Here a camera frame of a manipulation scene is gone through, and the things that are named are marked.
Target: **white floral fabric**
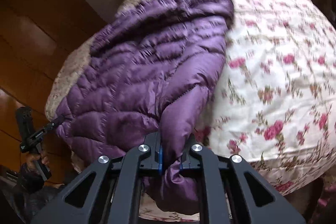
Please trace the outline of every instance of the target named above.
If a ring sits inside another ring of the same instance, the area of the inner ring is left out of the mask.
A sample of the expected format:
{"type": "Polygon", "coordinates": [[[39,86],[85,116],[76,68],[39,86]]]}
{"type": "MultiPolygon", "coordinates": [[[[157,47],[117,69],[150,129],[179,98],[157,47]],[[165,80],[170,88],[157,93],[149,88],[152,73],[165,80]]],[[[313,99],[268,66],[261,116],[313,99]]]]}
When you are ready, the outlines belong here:
{"type": "Polygon", "coordinates": [[[336,161],[336,32],[309,0],[234,0],[226,65],[196,135],[282,194],[336,161]]]}

